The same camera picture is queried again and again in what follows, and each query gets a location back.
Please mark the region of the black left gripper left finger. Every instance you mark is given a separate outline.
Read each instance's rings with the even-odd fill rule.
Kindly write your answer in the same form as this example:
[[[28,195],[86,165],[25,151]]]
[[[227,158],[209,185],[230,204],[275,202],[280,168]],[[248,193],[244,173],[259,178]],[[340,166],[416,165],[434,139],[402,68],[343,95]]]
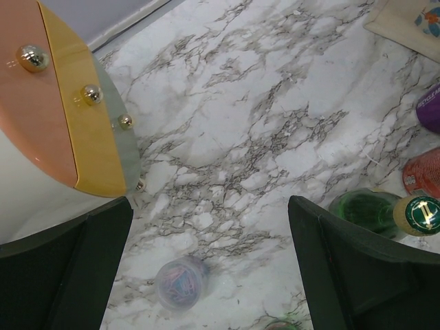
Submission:
[[[1,245],[1,328],[99,329],[132,220],[121,197]]]

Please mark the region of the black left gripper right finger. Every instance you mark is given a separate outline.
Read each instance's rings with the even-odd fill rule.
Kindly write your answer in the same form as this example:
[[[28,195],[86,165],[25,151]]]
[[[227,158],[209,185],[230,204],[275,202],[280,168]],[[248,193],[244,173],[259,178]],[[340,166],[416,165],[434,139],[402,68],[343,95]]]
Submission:
[[[301,196],[291,235],[314,329],[438,329],[439,255],[342,220]]]

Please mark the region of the red soda can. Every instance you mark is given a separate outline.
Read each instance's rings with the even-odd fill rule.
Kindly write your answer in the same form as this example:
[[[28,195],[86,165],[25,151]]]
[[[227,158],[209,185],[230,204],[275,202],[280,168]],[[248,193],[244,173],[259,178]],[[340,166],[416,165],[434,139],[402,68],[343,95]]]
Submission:
[[[439,147],[410,159],[402,172],[409,195],[427,195],[439,199]]]

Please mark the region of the purple soda can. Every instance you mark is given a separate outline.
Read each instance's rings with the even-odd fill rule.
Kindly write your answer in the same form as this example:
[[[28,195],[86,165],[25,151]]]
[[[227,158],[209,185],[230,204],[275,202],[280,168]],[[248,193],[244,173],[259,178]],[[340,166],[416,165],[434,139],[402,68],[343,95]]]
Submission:
[[[432,87],[417,103],[417,119],[427,130],[439,134],[440,104],[439,84]]]

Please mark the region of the beige canvas tote bag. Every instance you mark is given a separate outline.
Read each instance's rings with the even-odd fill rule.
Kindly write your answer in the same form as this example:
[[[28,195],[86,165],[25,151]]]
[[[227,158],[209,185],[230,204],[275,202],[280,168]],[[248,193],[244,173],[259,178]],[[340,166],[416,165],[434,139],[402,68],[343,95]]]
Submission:
[[[438,1],[376,1],[364,28],[439,62]]]

